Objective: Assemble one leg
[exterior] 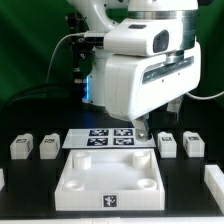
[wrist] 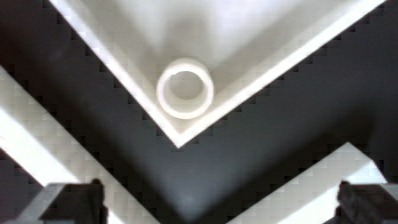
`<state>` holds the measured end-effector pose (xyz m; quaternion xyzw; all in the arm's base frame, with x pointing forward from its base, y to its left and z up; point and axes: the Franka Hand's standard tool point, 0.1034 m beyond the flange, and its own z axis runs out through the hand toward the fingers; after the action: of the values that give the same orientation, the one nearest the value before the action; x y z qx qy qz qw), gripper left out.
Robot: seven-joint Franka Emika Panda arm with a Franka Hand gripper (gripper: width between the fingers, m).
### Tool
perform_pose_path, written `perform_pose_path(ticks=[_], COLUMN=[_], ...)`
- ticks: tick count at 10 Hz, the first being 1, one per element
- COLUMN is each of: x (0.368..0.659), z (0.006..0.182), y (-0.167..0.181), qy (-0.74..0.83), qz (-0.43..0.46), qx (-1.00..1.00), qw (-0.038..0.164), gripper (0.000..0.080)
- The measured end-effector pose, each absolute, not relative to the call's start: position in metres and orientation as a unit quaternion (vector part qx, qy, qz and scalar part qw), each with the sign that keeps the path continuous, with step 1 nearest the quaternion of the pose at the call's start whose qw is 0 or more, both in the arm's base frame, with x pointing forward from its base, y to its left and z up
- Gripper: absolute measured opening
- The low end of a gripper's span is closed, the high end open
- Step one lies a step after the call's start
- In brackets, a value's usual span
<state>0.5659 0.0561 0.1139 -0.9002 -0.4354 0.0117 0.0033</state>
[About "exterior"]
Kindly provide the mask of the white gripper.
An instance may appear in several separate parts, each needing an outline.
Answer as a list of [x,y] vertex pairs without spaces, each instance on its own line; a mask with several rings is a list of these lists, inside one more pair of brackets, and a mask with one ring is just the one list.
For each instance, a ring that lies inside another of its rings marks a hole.
[[106,110],[114,118],[134,120],[135,136],[139,141],[149,139],[149,115],[146,113],[170,101],[166,120],[176,124],[183,101],[181,95],[195,89],[200,81],[201,49],[198,43],[184,53],[182,61],[165,64],[165,60],[165,54],[149,58],[112,55],[106,63]]

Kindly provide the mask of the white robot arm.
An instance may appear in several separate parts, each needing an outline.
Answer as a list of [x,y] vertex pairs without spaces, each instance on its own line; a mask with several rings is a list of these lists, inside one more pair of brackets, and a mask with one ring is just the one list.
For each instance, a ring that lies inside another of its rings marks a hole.
[[178,110],[199,84],[198,0],[67,1],[84,17],[83,38],[94,50],[86,101],[148,140],[148,114],[163,105]]

